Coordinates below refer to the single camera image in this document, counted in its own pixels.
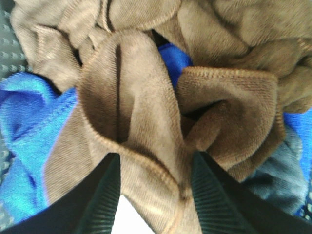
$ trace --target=brown fabric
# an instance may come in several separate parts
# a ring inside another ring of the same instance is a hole
[[[121,192],[153,230],[200,234],[194,150],[242,180],[283,139],[282,108],[312,105],[309,0],[15,2],[30,65],[78,91],[44,168],[51,203],[119,153]],[[192,57],[175,91],[151,29]]]
[[[208,148],[226,169],[248,159],[271,129],[276,95],[273,74],[195,67],[184,71],[175,96],[153,41],[136,30],[112,33],[85,63],[79,104],[46,164],[49,200],[65,195],[108,152],[116,152],[121,192],[156,233],[201,233],[190,185],[192,152]],[[184,140],[180,111],[219,100]],[[274,146],[283,137],[279,127]],[[228,147],[238,145],[237,138],[243,145]],[[77,163],[81,169],[68,173]],[[233,175],[244,178],[256,165]]]
[[[280,83],[286,84],[279,91],[281,106],[292,113],[311,107],[311,76],[294,71],[312,52],[311,1],[184,0],[177,14],[156,30],[188,52],[196,66],[265,70],[280,79],[294,72],[287,84]],[[304,94],[300,79],[308,81]],[[284,93],[290,89],[291,97]]]

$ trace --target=crumpled fabric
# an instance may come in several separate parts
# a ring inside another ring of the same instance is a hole
[[[293,129],[285,127],[284,142],[242,184],[263,200],[293,215],[305,204],[308,182],[299,163],[301,139]]]
[[[308,0],[16,0],[12,25],[34,72],[78,91],[45,167],[49,201],[115,152],[122,194],[156,233],[201,233],[192,152],[207,150],[240,181],[274,152],[285,136],[282,109],[305,111],[309,89],[288,99],[283,87],[301,87],[297,75],[283,80],[292,70],[281,77],[275,66],[242,61],[257,46],[275,58],[279,40],[296,39],[297,57],[277,58],[309,69],[311,17]],[[151,29],[192,58],[175,91]],[[89,167],[68,173],[77,163]]]
[[[0,83],[0,129],[15,157],[0,186],[0,199],[16,223],[49,204],[44,165],[76,102],[74,88],[59,97],[33,74],[16,73]]]

